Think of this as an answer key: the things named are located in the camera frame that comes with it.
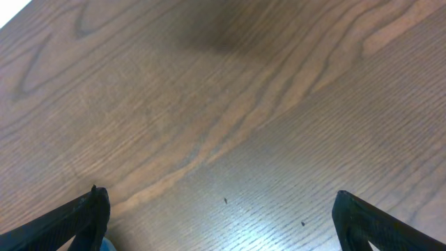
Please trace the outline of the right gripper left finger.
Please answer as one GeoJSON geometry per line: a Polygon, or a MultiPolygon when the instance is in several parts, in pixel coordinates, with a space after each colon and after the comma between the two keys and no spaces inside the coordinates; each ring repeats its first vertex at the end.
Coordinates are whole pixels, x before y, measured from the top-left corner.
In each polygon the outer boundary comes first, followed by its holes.
{"type": "Polygon", "coordinates": [[[1,235],[1,249],[99,251],[107,231],[111,206],[105,188],[90,192],[1,235]]]}

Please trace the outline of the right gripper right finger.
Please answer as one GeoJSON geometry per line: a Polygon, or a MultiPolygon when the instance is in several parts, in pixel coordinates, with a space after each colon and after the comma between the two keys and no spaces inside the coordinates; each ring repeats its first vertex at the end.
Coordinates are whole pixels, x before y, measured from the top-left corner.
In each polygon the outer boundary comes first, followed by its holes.
{"type": "Polygon", "coordinates": [[[332,219],[343,251],[445,250],[444,243],[345,190],[337,193],[332,219]]]}

